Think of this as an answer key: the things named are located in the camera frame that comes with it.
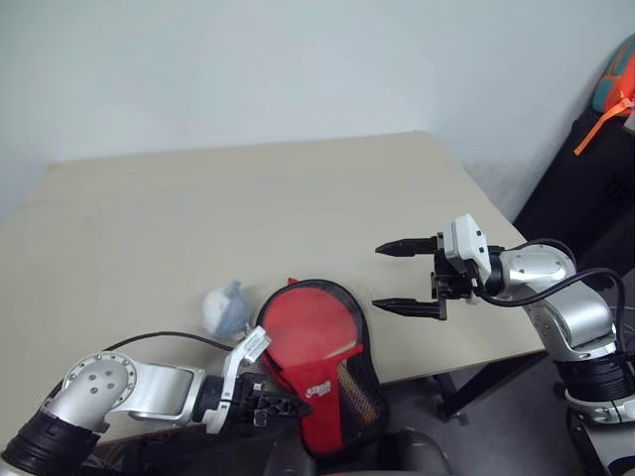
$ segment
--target white label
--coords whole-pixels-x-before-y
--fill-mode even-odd
[[[314,395],[317,395],[318,397],[323,397],[324,395],[329,393],[330,393],[330,380],[327,380],[323,384],[319,384],[307,389],[307,392],[305,393],[305,397],[308,399],[310,399]]]

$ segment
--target black cable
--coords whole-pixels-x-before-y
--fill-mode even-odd
[[[162,330],[162,331],[159,331],[159,332],[149,332],[147,334],[139,334],[139,335],[135,335],[133,337],[129,337],[129,338],[124,339],[124,340],[122,340],[120,342],[117,342],[116,344],[109,345],[108,347],[103,349],[102,352],[108,352],[108,351],[111,351],[111,350],[116,350],[116,349],[118,349],[120,347],[123,347],[124,345],[131,344],[132,342],[137,342],[138,340],[150,339],[152,337],[164,337],[164,336],[184,337],[186,339],[197,340],[198,342],[202,342],[204,344],[211,345],[212,347],[215,347],[215,348],[220,349],[220,350],[224,350],[226,352],[231,352],[233,350],[233,348],[230,347],[229,345],[222,344],[220,342],[216,342],[215,340],[206,339],[205,337],[201,337],[201,336],[196,335],[196,334],[189,334],[187,332],[176,332],[176,331],[173,331],[173,330]],[[59,381],[58,384],[53,387],[53,389],[47,395],[47,399],[51,399],[55,395],[58,394],[58,392],[62,389],[62,383],[63,383],[62,381]]]
[[[573,265],[577,268],[577,261],[575,260],[575,254],[572,249],[567,246],[567,244],[563,243],[560,240],[555,240],[554,238],[537,238],[535,240],[530,240],[527,243],[523,243],[522,245],[518,245],[515,248],[511,248],[512,250],[522,250],[523,248],[531,245],[547,245],[553,246],[554,248],[558,248],[560,251],[564,252],[569,256],[569,259],[573,263]]]
[[[558,291],[563,290],[571,286],[578,281],[581,281],[589,276],[603,275],[608,276],[615,283],[617,290],[617,304],[615,309],[615,327],[617,328],[617,347],[618,350],[624,349],[624,329],[622,328],[622,315],[624,313],[624,282],[622,281],[622,277],[615,273],[613,270],[608,268],[592,268],[590,270],[580,271],[576,275],[573,275],[569,278],[566,278],[559,283],[547,288],[546,290],[537,293],[535,295],[524,297],[521,299],[514,300],[502,300],[497,299],[495,297],[490,296],[485,291],[485,286],[483,285],[483,281],[481,280],[479,274],[476,272],[473,274],[476,278],[477,282],[477,290],[474,292],[477,296],[482,298],[485,302],[489,302],[493,305],[498,305],[501,307],[521,307],[523,305],[529,305],[531,303],[537,302],[541,299],[548,298],[551,295],[554,295]]]

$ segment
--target beige tabletop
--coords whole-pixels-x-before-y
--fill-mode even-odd
[[[425,133],[51,166],[0,226],[0,446],[84,354],[143,332],[203,334],[202,297],[233,279],[254,312],[287,277],[347,287],[382,382],[541,349],[521,309],[453,301],[438,322],[370,305],[430,299],[431,257],[376,246],[432,236],[465,212],[491,244],[523,241]],[[210,372],[223,357],[177,338],[123,350]]]

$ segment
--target orange strap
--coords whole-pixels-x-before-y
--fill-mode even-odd
[[[625,109],[628,109],[629,107],[635,107],[635,102],[625,97],[621,101],[619,101],[617,104],[615,104],[613,107],[611,107],[608,111],[606,111],[604,114],[602,114],[601,117],[595,123],[595,125],[592,127],[592,129],[588,131],[588,134],[586,134],[586,137],[582,140],[582,142],[579,143],[579,146],[577,146],[573,150],[573,153],[579,156],[584,151],[584,149],[586,149],[586,146],[588,146],[588,143],[591,142],[593,137],[595,137],[595,134],[597,134],[597,131],[600,130],[602,125],[604,125],[604,123],[607,120],[619,114],[620,112],[624,111]]]

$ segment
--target table leg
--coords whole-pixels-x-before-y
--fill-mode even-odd
[[[456,389],[449,373],[435,375],[435,380],[442,391],[443,402],[440,405],[440,417],[457,416],[458,412],[465,406],[512,381],[540,362],[546,355],[547,352],[543,351],[487,364],[459,390]]]

